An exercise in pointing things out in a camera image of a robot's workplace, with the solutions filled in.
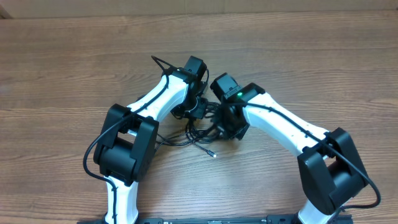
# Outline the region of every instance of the wooden table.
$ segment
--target wooden table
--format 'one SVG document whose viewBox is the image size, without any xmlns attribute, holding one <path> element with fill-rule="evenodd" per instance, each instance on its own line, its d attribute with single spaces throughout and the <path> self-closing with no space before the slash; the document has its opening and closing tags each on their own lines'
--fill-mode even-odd
<svg viewBox="0 0 398 224">
<path fill-rule="evenodd" d="M 106 212 L 105 184 L 81 161 L 108 108 L 159 82 L 150 55 L 176 66 L 202 58 L 211 81 L 228 72 L 317 126 L 349 131 L 383 196 L 378 208 L 349 212 L 356 223 L 398 222 L 398 11 L 373 11 L 0 21 L 1 223 Z M 168 116 L 160 133 L 184 123 Z M 217 159 L 193 146 L 161 148 L 139 186 L 142 217 L 302 207 L 297 162 L 268 135 L 251 128 L 242 141 L 208 147 Z M 374 199 L 367 187 L 352 203 Z"/>
</svg>

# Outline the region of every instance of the black plastic bracket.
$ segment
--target black plastic bracket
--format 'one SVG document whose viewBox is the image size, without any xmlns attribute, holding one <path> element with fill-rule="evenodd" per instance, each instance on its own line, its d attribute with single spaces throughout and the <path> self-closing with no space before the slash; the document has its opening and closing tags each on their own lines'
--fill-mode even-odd
<svg viewBox="0 0 398 224">
<path fill-rule="evenodd" d="M 131 114 L 131 109 L 113 105 L 106 115 L 101 133 Z M 155 155 L 156 135 L 159 122 L 151 117 L 138 114 L 131 116 L 124 124 L 109 131 L 97 144 L 94 162 L 99 165 L 99 172 L 113 176 L 130 186 L 140 182 L 146 174 Z M 137 133 L 134 144 L 118 137 L 118 133 L 133 130 Z"/>
<path fill-rule="evenodd" d="M 184 102 L 171 110 L 174 116 L 203 119 L 208 101 L 201 98 L 201 94 L 207 86 L 207 82 L 201 82 L 201 79 L 206 70 L 207 65 L 202 59 L 191 56 L 183 68 L 173 71 L 171 75 L 181 78 L 188 84 Z"/>
<path fill-rule="evenodd" d="M 247 103 L 266 91 L 254 83 L 242 88 L 233 77 L 224 73 L 210 85 L 211 90 L 222 103 Z M 242 139 L 249 128 L 243 115 L 243 106 L 228 106 L 220 110 L 213 121 L 225 139 Z"/>
<path fill-rule="evenodd" d="M 361 172 L 367 175 L 351 136 L 341 128 L 326 133 L 324 143 L 332 146 Z M 325 215 L 333 214 L 351 197 L 356 196 L 366 181 L 340 158 L 326 166 L 323 156 L 335 157 L 323 144 L 303 149 L 297 157 L 305 195 Z"/>
</svg>

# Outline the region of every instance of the cable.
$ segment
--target cable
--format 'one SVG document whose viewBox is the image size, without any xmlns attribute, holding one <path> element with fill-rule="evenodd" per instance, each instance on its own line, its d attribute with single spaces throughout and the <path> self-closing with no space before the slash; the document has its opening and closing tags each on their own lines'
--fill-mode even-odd
<svg viewBox="0 0 398 224">
<path fill-rule="evenodd" d="M 278 114 L 279 116 L 283 117 L 285 120 L 287 120 L 289 123 L 293 124 L 297 129 L 299 129 L 301 132 L 305 133 L 308 137 L 314 139 L 316 142 L 319 142 L 322 144 L 322 146 L 326 147 L 329 151 L 334 153 L 337 157 L 339 157 L 342 161 L 344 161 L 347 165 L 349 165 L 351 168 L 353 168 L 363 179 L 365 179 L 369 185 L 373 188 L 374 193 L 376 194 L 376 201 L 372 204 L 368 205 L 347 205 L 347 206 L 341 206 L 339 209 L 340 210 L 345 210 L 349 208 L 374 208 L 378 206 L 381 203 L 381 194 L 379 189 L 377 188 L 376 184 L 368 177 L 366 176 L 362 171 L 360 171 L 354 164 L 352 164 L 347 158 L 345 158 L 343 155 L 341 155 L 336 149 L 333 149 L 331 146 L 323 142 L 321 139 L 318 139 L 316 136 L 314 136 L 310 131 L 307 131 L 303 127 L 301 127 L 299 124 L 297 124 L 295 121 L 293 121 L 290 117 L 287 115 L 283 114 L 282 112 L 270 107 L 270 106 L 263 106 L 263 105 L 257 105 L 254 103 L 225 103 L 223 106 L 254 106 L 257 108 L 262 108 L 265 110 L 269 110 L 271 112 L 274 112 Z"/>
<path fill-rule="evenodd" d="M 111 131 L 112 129 L 114 129 L 115 127 L 117 127 L 117 126 L 119 126 L 119 125 L 122 125 L 122 123 L 125 123 L 129 118 L 132 118 L 135 114 L 137 114 L 137 113 L 139 113 L 140 111 L 142 111 L 142 110 L 144 110 L 145 108 L 147 108 L 151 103 L 153 103 L 156 99 L 158 99 L 158 97 L 159 97 L 161 94 L 163 94 L 163 92 L 169 87 L 169 75 L 170 75 L 170 70 L 166 70 L 166 69 L 163 67 L 163 65 L 160 64 L 159 62 L 162 62 L 162 63 L 168 65 L 172 70 L 176 70 L 177 68 L 174 67 L 173 65 L 171 65 L 171 64 L 169 64 L 169 63 L 167 63 L 167 62 L 165 62 L 165 61 L 163 61 L 163 60 L 161 60 L 161 59 L 155 57 L 155 56 L 151 56 L 151 57 L 152 57 L 152 59 L 156 62 L 156 64 L 162 69 L 162 71 L 163 71 L 163 72 L 162 72 L 162 75 L 166 75 L 166 84 L 164 85 L 163 89 L 161 89 L 161 90 L 158 92 L 158 94 L 156 94 L 152 99 L 150 99 L 147 103 L 145 103 L 145 104 L 144 104 L 143 106 L 141 106 L 139 109 L 137 109 L 137 110 L 135 110 L 134 112 L 128 114 L 128 115 L 125 116 L 125 117 L 123 117 L 120 121 L 114 123 L 111 127 L 109 127 L 109 128 L 108 128 L 107 130 L 105 130 L 102 134 L 100 134 L 100 135 L 88 146 L 88 148 L 87 148 L 87 150 L 86 150 L 86 152 L 85 152 L 85 155 L 84 155 L 84 157 L 83 157 L 83 168 L 84 168 L 85 172 L 86 172 L 89 176 L 94 177 L 94 178 L 96 178 L 96 179 L 98 179 L 98 180 L 103 180 L 103 181 L 109 183 L 109 184 L 112 186 L 112 191 L 113 191 L 113 216 L 112 216 L 112 218 L 113 218 L 114 224 L 117 224 L 117 223 L 116 223 L 116 216 L 117 216 L 117 214 L 116 214 L 116 196 L 117 196 L 116 191 L 117 191 L 117 187 L 116 187 L 116 185 L 114 184 L 114 182 L 113 182 L 112 180 L 107 179 L 107 178 L 104 178 L 104 177 L 102 177 L 102 176 L 100 176 L 100 175 L 96 175 L 96 174 L 92 173 L 92 172 L 88 169 L 88 167 L 87 167 L 87 158 L 88 158 L 88 155 L 90 154 L 91 150 L 92 150 L 92 149 L 94 148 L 94 146 L 98 143 L 98 141 L 100 141 L 100 140 L 103 138 L 103 136 L 105 136 L 105 134 L 107 134 L 108 132 L 110 132 L 110 131 Z"/>
</svg>

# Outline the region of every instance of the robotic arm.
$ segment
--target robotic arm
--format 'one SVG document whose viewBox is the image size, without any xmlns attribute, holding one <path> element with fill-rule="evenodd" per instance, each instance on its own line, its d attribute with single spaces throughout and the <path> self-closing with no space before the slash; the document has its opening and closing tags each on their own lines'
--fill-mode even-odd
<svg viewBox="0 0 398 224">
<path fill-rule="evenodd" d="M 261 219 L 139 220 L 137 186 L 155 155 L 159 122 L 169 112 L 182 118 L 202 119 L 208 105 L 207 100 L 201 98 L 208 82 L 208 78 L 201 81 L 208 72 L 205 63 L 191 56 L 184 68 L 168 65 L 167 70 L 160 65 L 164 71 L 160 83 L 143 98 L 127 107 L 115 104 L 109 109 L 101 135 L 96 139 L 94 153 L 94 162 L 107 181 L 108 212 L 103 220 L 79 223 L 326 224 L 337 217 L 339 209 L 350 198 L 370 183 L 347 132 L 341 128 L 329 132 L 309 124 L 276 103 L 261 87 L 251 83 L 243 88 L 224 73 L 210 86 L 221 101 L 220 114 L 213 122 L 225 139 L 242 139 L 251 125 L 278 140 L 297 157 L 307 203 L 297 214 L 268 215 Z M 134 144 L 119 138 L 118 133 L 134 135 Z M 336 161 L 326 166 L 324 159 L 327 157 L 335 157 Z M 351 217 L 340 217 L 335 221 L 336 224 L 353 223 Z"/>
<path fill-rule="evenodd" d="M 201 82 L 201 79 L 206 70 L 203 60 L 191 56 L 184 68 L 170 66 L 169 70 L 164 70 L 160 83 L 137 102 L 127 107 L 115 104 L 109 109 L 101 132 L 107 133 L 98 141 L 94 153 L 94 162 L 99 165 L 101 174 L 110 180 L 107 182 L 106 223 L 137 220 L 138 182 L 154 157 L 159 122 L 171 111 L 179 116 L 202 119 L 207 101 L 200 95 L 207 81 Z M 112 125 L 127 117 L 118 129 L 109 131 Z M 136 136 L 134 144 L 119 138 L 118 133 Z"/>
<path fill-rule="evenodd" d="M 218 123 L 225 136 L 242 138 L 248 125 L 252 125 L 278 140 L 297 157 L 302 187 L 308 197 L 297 215 L 301 223 L 328 223 L 344 203 L 368 184 L 340 158 L 329 167 L 323 161 L 336 156 L 328 150 L 334 147 L 368 176 L 353 140 L 341 128 L 329 132 L 309 124 L 276 103 L 261 87 L 251 83 L 242 88 L 227 73 L 216 78 L 210 88 L 226 105 L 222 110 L 227 116 Z"/>
</svg>

